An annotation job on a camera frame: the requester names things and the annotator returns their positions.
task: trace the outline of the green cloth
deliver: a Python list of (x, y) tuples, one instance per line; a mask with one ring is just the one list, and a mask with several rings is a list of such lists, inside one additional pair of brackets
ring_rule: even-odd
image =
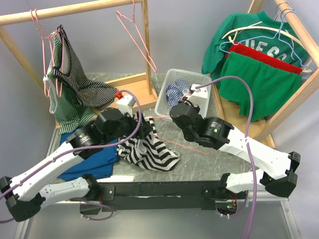
[[(238, 76), (253, 93), (252, 121), (275, 113), (298, 90), (301, 76), (289, 73), (248, 56), (232, 52), (221, 76)], [(246, 87), (236, 79), (221, 81), (219, 95), (240, 105), (240, 115), (249, 114), (250, 98)]]
[[(281, 24), (279, 21), (274, 21), (271, 18), (269, 18), (265, 14), (265, 12), (261, 12), (259, 14), (235, 13), (235, 14), (229, 15), (223, 21), (223, 23), (217, 30), (209, 47), (207, 48), (205, 52), (202, 70), (201, 70), (202, 74), (211, 73), (210, 76), (213, 80), (219, 78), (221, 69), (225, 63), (224, 55), (226, 54), (225, 52), (219, 49), (219, 45), (222, 42), (229, 41), (228, 36), (226, 36), (224, 39), (222, 39), (222, 37), (233, 29), (249, 26), (254, 23), (258, 23), (260, 21), (262, 21), (262, 23), (257, 24), (257, 26), (266, 26), (266, 27), (279, 29)], [(284, 23), (284, 26), (282, 29), (296, 37), (296, 34), (294, 33), (294, 31), (292, 30), (292, 28), (287, 22)], [(262, 36), (262, 35), (267, 37), (273, 37), (275, 34), (276, 33), (274, 31), (265, 30), (265, 29), (243, 30), (242, 32), (237, 34), (235, 41), (241, 41), (241, 40), (249, 39), (256, 36)], [(280, 39), (292, 45), (292, 40), (289, 37), (286, 37), (281, 34)], [(292, 51), (289, 45), (278, 40), (278, 36), (276, 36), (276, 38), (274, 39), (259, 37), (253, 40), (243, 41), (242, 44), (249, 46), (262, 53), (265, 53), (269, 56), (280, 59), (289, 64), (295, 65), (297, 67), (300, 66), (299, 59), (295, 55), (293, 55), (293, 58), (292, 58)], [(232, 43), (227, 43), (227, 44), (223, 44), (221, 47), (223, 50), (228, 51), (231, 46), (232, 46)], [(306, 60), (308, 53), (296, 42), (294, 42), (294, 50), (299, 55), (302, 61)]]
[[(53, 42), (54, 61), (55, 65), (59, 66), (62, 61), (62, 43), (60, 38), (58, 37), (58, 34), (54, 35)], [(70, 61), (67, 54), (64, 54), (63, 57), (64, 63), (66, 61)], [(44, 78), (47, 78), (47, 80), (49, 81), (49, 84), (46, 84), (47, 89), (51, 86), (50, 112), (54, 114), (56, 121), (61, 125), (59, 134), (72, 132), (77, 127), (83, 126), (92, 120), (93, 116), (95, 115), (93, 108), (79, 105), (75, 98), (76, 96), (74, 94), (74, 91), (70, 87), (63, 85), (61, 97), (56, 95), (55, 80), (57, 76), (53, 74), (52, 62), (50, 62), (48, 73), (46, 76), (44, 76)]]

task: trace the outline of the blue cloth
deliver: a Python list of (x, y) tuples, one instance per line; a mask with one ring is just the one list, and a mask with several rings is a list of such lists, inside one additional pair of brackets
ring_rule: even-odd
[[(60, 145), (65, 142), (67, 137), (72, 133), (73, 132), (62, 134)], [(116, 146), (104, 148), (102, 151), (93, 154), (83, 162), (69, 168), (60, 176), (58, 176), (58, 178), (61, 178), (64, 181), (71, 181), (82, 177), (86, 173), (92, 174), (96, 179), (110, 177), (113, 172), (113, 164), (117, 161), (116, 149)]]

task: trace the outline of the table surface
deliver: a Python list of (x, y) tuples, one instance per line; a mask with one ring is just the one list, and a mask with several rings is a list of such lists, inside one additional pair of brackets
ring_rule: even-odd
[[(108, 81), (128, 76), (129, 74), (87, 74), (87, 77), (96, 81)], [(157, 94), (160, 93), (165, 74), (153, 74), (152, 82)], [(143, 112), (144, 116), (156, 116), (154, 109)], [(213, 97), (210, 97), (207, 116), (216, 116), (216, 108)], [(199, 150), (203, 153), (182, 147), (175, 143), (165, 141), (168, 149), (180, 153), (180, 161), (174, 170), (159, 172), (144, 170), (129, 162), (120, 159), (114, 164), (113, 175), (109, 178), (99, 179), (99, 182), (170, 182), (170, 181), (205, 181), (219, 180), (224, 173), (243, 173), (251, 171), (250, 163), (237, 156), (212, 148), (204, 148), (197, 143), (187, 142), (183, 138), (181, 130), (172, 122), (154, 119), (155, 127), (160, 137), (177, 142), (179, 144)], [(53, 142), (53, 150), (60, 144), (60, 136), (56, 135)]]

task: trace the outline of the pink hanger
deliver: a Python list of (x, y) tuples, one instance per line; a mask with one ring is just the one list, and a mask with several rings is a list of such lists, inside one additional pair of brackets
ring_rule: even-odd
[[(169, 118), (169, 116), (150, 116), (149, 118), (150, 118), (150, 119)], [(205, 155), (209, 155), (210, 152), (211, 152), (211, 151), (209, 151), (208, 153), (205, 153), (205, 152), (203, 152), (203, 151), (194, 149), (194, 148), (192, 148), (192, 147), (188, 147), (188, 146), (186, 146), (186, 145), (184, 145), (184, 144), (180, 144), (180, 143), (171, 141), (171, 140), (169, 140), (169, 139), (167, 139), (167, 138), (163, 138), (163, 137), (156, 136), (156, 135), (155, 135), (154, 137), (155, 137), (155, 138), (159, 138), (159, 139), (166, 140), (166, 141), (168, 141), (168, 142), (174, 143), (174, 144), (176, 144), (176, 145), (182, 146), (182, 147), (184, 147), (184, 148), (188, 148), (188, 149), (190, 149), (190, 150), (193, 150), (193, 151), (196, 151), (196, 152), (198, 152), (198, 153), (205, 154)]]
[[(51, 34), (48, 35), (48, 34), (46, 33), (46, 31), (44, 30), (44, 27), (43, 27), (43, 26), (41, 25), (41, 23), (39, 22), (38, 16), (37, 16), (37, 14), (36, 14), (36, 11), (37, 11), (37, 9), (34, 10), (36, 21), (34, 20), (34, 17), (33, 17), (33, 14), (32, 14), (32, 10), (30, 10), (30, 14), (31, 14), (32, 21), (34, 22), (34, 24), (35, 24), (35, 26), (36, 26), (36, 29), (37, 29), (37, 31), (39, 32), (40, 37), (41, 37), (41, 39), (42, 39), (43, 72), (44, 72), (44, 75), (46, 75), (44, 40), (45, 40), (45, 39), (48, 39), (48, 40), (49, 40), (50, 52), (51, 52), (51, 59), (52, 59), (53, 66), (55, 66), (54, 54), (53, 54), (51, 39), (52, 39), (52, 37), (58, 32), (58, 30), (55, 30), (53, 33), (51, 33)], [(38, 23), (39, 26), (41, 27), (41, 30), (42, 30), (43, 33), (46, 35), (46, 37), (44, 37), (44, 36), (42, 35), (41, 31), (39, 30), (39, 27), (38, 27), (37, 23)], [(64, 43), (64, 39), (62, 40), (62, 55), (63, 55), (63, 43)], [(57, 93), (58, 97), (61, 97), (61, 96), (62, 96), (62, 83), (61, 83), (61, 85), (60, 85), (60, 93), (59, 93), (59, 92), (58, 92), (58, 79), (55, 80), (55, 86), (56, 86), (56, 93)], [(49, 90), (48, 90), (48, 92), (46, 93), (46, 82), (44, 81), (44, 95), (45, 95), (46, 97), (49, 97), (50, 89), (51, 89), (51, 87), (49, 87)]]
[[(134, 2), (134, 0), (132, 0), (132, 2), (133, 2), (133, 19), (132, 19), (132, 20), (129, 19), (127, 16), (124, 16), (123, 14), (121, 14), (119, 11), (116, 11), (116, 15), (117, 15), (119, 21), (121, 22), (122, 26), (123, 26), (124, 29), (126, 30), (126, 32), (129, 34), (129, 36), (131, 37), (131, 39), (133, 40), (133, 42), (135, 43), (135, 45), (136, 45), (136, 46), (138, 47), (138, 49), (140, 50), (141, 54), (144, 56), (144, 58), (145, 58), (145, 60), (147, 61), (147, 63), (148, 63), (148, 64), (150, 65), (150, 67), (152, 68), (152, 70), (153, 70), (154, 72), (157, 72), (158, 69), (157, 69), (157, 67), (156, 67), (156, 65), (155, 65), (155, 63), (154, 63), (154, 61), (153, 61), (153, 59), (151, 58), (150, 52), (149, 52), (149, 50), (147, 49), (147, 47), (146, 47), (146, 45), (145, 45), (145, 42), (144, 42), (144, 40), (143, 40), (143, 38), (142, 38), (142, 36), (141, 36), (141, 33), (140, 33), (140, 31), (139, 31), (138, 26), (136, 25), (136, 22), (135, 22), (135, 2)], [(138, 32), (138, 34), (139, 34), (139, 36), (140, 36), (140, 39), (142, 40), (142, 43), (143, 43), (143, 45), (144, 45), (144, 48), (145, 48), (145, 50), (146, 50), (146, 52), (147, 52), (147, 55), (148, 55), (148, 57), (149, 57), (151, 63), (150, 63), (150, 61), (147, 59), (146, 55), (145, 55), (144, 52), (141, 50), (141, 48), (138, 46), (138, 44), (136, 43), (136, 41), (134, 40), (134, 38), (132, 37), (132, 35), (131, 35), (130, 32), (128, 31), (128, 29), (125, 27), (124, 23), (123, 23), (122, 20), (121, 20), (121, 17), (124, 17), (124, 18), (126, 18), (128, 21), (134, 23), (135, 28), (136, 28), (136, 31)]]

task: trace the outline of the red cloth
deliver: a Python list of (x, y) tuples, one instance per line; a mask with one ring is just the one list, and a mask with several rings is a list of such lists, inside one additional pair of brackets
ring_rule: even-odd
[(291, 73), (296, 73), (298, 75), (302, 71), (302, 69), (298, 68), (297, 66), (288, 64), (288, 63), (283, 62), (281, 60), (278, 60), (274, 57), (268, 56), (260, 51), (256, 51), (255, 49), (247, 47), (243, 44), (232, 45), (232, 47), (230, 47), (230, 49), (229, 49), (229, 52), (232, 52), (232, 51), (236, 52), (238, 54), (244, 55), (244, 56), (248, 56), (248, 57), (253, 58), (257, 61), (261, 61), (261, 62), (263, 62), (267, 65), (270, 65), (274, 68), (277, 68), (277, 69), (281, 69), (281, 70), (288, 71)]

